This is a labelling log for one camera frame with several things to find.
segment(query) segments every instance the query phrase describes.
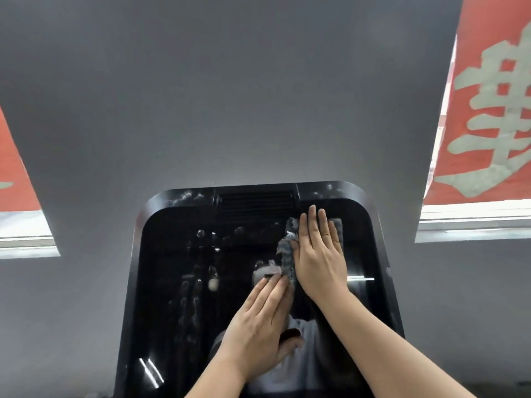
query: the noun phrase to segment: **chinese character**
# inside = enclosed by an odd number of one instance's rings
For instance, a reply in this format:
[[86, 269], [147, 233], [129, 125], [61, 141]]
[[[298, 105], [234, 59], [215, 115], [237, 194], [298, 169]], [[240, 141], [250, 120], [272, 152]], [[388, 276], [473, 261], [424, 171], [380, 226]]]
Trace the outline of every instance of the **chinese character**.
[[[514, 63], [512, 71], [501, 71], [502, 63]], [[470, 100], [470, 107], [483, 109], [503, 107], [502, 117], [479, 114], [468, 120], [469, 130], [499, 129], [495, 138], [466, 134], [448, 145], [448, 152], [459, 154], [468, 151], [492, 150], [489, 167], [466, 173], [437, 176], [435, 181], [448, 184], [465, 197], [475, 197], [497, 186], [531, 161], [531, 150], [509, 158], [510, 151], [523, 151], [531, 145], [531, 137], [515, 138], [518, 131], [531, 129], [531, 120], [522, 119], [524, 108], [531, 109], [531, 22], [522, 31], [520, 44], [514, 46], [503, 41], [485, 49], [481, 54], [481, 67], [468, 67], [455, 78], [455, 89], [479, 85], [480, 91]], [[507, 95], [498, 94], [498, 86], [508, 87]]]

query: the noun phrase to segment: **red banner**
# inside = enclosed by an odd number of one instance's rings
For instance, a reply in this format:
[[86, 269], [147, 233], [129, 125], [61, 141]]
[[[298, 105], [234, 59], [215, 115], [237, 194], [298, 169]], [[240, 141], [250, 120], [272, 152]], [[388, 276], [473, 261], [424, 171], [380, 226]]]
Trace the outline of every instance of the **red banner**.
[[37, 210], [39, 201], [0, 109], [0, 212]]
[[464, 0], [425, 205], [531, 198], [531, 0]]

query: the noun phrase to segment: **air vent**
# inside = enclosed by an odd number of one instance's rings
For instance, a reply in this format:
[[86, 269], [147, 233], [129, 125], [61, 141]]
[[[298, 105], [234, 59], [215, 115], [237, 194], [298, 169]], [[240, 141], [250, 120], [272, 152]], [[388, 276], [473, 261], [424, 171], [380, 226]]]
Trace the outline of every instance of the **air vent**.
[[293, 213], [294, 207], [292, 192], [224, 194], [218, 200], [218, 219], [283, 219]]

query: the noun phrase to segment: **gray wall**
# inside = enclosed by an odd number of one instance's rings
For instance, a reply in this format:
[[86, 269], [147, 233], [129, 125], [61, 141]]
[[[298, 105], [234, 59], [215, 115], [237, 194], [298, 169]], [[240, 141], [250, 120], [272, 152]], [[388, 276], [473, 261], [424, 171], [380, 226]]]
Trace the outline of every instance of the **gray wall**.
[[374, 196], [408, 339], [528, 378], [531, 243], [413, 243], [460, 2], [0, 0], [0, 106], [62, 254], [0, 262], [0, 396], [111, 391], [153, 194], [329, 179]]

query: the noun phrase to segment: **forearm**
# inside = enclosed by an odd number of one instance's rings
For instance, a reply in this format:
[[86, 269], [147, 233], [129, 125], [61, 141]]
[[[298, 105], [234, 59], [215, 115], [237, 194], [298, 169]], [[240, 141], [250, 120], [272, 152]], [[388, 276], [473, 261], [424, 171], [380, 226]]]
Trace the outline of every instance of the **forearm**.
[[376, 398], [473, 398], [348, 290], [319, 304]]
[[234, 366], [214, 357], [186, 398], [237, 398], [244, 385], [245, 380]]

